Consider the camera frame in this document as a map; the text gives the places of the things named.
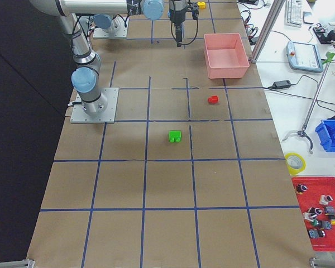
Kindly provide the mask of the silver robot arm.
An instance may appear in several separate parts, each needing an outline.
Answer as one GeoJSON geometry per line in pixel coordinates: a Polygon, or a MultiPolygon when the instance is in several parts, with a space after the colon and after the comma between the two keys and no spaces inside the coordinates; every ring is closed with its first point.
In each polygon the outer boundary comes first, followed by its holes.
{"type": "Polygon", "coordinates": [[[128,27],[128,18],[124,18],[119,14],[111,16],[109,14],[95,14],[93,16],[95,26],[109,34],[116,34],[123,28],[128,27]]]}
{"type": "Polygon", "coordinates": [[[100,88],[101,59],[93,50],[90,31],[79,24],[78,14],[93,17],[96,27],[110,38],[127,27],[127,17],[144,15],[154,21],[164,13],[163,1],[31,1],[39,11],[60,20],[63,33],[70,40],[76,71],[71,82],[80,103],[74,108],[71,120],[76,123],[113,122],[116,115],[118,88],[100,88]]]}

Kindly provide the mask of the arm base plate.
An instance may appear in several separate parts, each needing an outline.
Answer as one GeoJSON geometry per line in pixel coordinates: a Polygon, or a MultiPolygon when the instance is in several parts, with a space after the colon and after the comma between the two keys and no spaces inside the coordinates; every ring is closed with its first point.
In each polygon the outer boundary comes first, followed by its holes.
{"type": "Polygon", "coordinates": [[[96,28],[93,33],[94,39],[126,39],[127,28],[118,27],[114,29],[96,28]]]}
{"type": "Polygon", "coordinates": [[[73,105],[71,123],[114,123],[119,88],[100,88],[100,98],[95,102],[83,102],[77,94],[78,104],[73,105]]]}

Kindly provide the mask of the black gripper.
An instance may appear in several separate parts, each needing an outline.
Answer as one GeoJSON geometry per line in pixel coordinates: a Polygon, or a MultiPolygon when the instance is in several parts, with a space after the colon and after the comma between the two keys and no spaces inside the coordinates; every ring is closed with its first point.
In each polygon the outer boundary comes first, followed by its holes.
{"type": "Polygon", "coordinates": [[[197,20],[199,15],[199,6],[195,2],[186,0],[169,1],[170,21],[175,23],[175,39],[177,47],[181,47],[183,29],[182,24],[186,20],[186,13],[192,14],[192,19],[197,20]]]}

